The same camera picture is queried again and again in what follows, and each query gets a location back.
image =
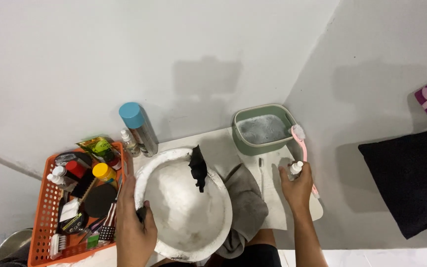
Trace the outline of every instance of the hand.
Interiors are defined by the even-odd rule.
[[[136,178],[123,183],[116,206],[116,246],[118,267],[145,267],[156,247],[157,228],[149,201],[144,202],[146,219],[139,222],[134,204]]]
[[[279,167],[279,175],[281,177],[281,189],[293,211],[293,215],[299,212],[309,213],[309,198],[314,184],[309,163],[304,161],[302,172],[299,178],[294,181],[289,180],[284,167]]]

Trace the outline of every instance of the black pillow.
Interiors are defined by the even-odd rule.
[[[427,229],[427,132],[359,145],[406,239]]]

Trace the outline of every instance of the dark shorts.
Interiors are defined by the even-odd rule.
[[[257,244],[245,247],[245,251],[233,259],[226,259],[222,267],[281,267],[278,250],[271,245]],[[161,265],[161,267],[192,267],[191,264],[172,262]]]

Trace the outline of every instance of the white wall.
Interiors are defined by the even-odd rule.
[[[285,106],[304,126],[326,249],[426,247],[401,235],[357,149],[427,129],[427,1],[343,0]],[[290,246],[292,233],[276,235]]]
[[[128,101],[159,141],[282,103],[338,2],[0,1],[0,157],[40,174]]]
[[[0,164],[0,233],[33,227],[40,181]]]

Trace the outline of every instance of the gray towel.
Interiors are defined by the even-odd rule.
[[[216,253],[224,258],[236,258],[243,253],[268,216],[268,206],[252,173],[242,163],[227,176],[225,183],[232,200],[232,228]]]

